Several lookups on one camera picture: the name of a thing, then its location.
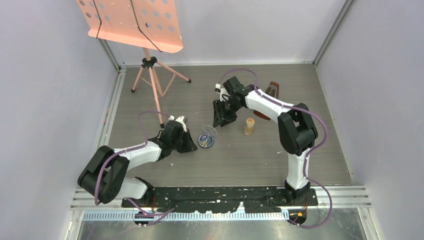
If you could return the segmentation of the blue round pill box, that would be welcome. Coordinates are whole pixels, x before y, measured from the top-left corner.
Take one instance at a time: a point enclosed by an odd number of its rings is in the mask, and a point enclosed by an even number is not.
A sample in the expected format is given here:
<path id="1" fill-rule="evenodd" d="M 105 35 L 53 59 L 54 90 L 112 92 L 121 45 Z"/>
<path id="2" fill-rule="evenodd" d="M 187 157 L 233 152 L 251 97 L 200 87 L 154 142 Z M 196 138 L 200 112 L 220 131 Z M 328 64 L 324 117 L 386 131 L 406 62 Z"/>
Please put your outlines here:
<path id="1" fill-rule="evenodd" d="M 217 130 L 208 124 L 202 127 L 203 133 L 198 137 L 198 145 L 203 149 L 212 147 L 215 142 L 215 136 L 218 134 Z"/>

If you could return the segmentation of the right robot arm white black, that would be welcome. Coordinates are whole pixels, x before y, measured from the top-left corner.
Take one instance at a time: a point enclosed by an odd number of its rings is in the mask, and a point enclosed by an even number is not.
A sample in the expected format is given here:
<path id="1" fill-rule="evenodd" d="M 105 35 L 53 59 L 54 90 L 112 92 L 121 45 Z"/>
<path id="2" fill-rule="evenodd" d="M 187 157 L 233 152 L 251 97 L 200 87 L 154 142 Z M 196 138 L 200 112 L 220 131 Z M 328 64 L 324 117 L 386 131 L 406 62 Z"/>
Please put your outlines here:
<path id="1" fill-rule="evenodd" d="M 219 99 L 212 102 L 213 127 L 236 121 L 236 112 L 241 108 L 257 111 L 278 125 L 280 144 L 288 154 L 285 198 L 291 205 L 299 205 L 310 190 L 309 152 L 318 138 L 308 107 L 280 101 L 252 84 L 244 86 L 236 77 L 217 83 L 214 90 L 219 93 Z"/>

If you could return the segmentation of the clear pill bottle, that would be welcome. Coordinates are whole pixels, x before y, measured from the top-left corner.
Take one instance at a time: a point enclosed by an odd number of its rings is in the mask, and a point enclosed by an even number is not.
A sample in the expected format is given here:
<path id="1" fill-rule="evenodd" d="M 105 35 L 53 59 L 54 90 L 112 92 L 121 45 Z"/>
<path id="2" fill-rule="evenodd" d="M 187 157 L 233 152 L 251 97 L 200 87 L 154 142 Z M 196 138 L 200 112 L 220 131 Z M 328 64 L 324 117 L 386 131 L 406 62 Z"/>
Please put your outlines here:
<path id="1" fill-rule="evenodd" d="M 245 125 L 243 127 L 243 134 L 245 136 L 251 136 L 255 129 L 255 120 L 253 118 L 248 118 L 245 121 Z"/>

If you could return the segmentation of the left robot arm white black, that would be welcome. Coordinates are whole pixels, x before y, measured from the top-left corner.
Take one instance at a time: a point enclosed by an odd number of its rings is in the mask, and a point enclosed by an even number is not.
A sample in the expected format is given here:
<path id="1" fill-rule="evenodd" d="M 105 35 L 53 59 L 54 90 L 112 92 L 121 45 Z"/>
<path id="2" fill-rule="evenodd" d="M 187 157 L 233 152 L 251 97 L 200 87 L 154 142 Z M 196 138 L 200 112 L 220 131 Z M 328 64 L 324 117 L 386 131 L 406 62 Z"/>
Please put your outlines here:
<path id="1" fill-rule="evenodd" d="M 184 116 L 170 117 L 157 136 L 129 148 L 99 147 L 79 175 L 78 186 L 95 198 L 96 205 L 123 198 L 148 207 L 155 196 L 154 187 L 140 177 L 128 178 L 126 174 L 135 167 L 163 160 L 174 151 L 196 151 L 186 122 Z"/>

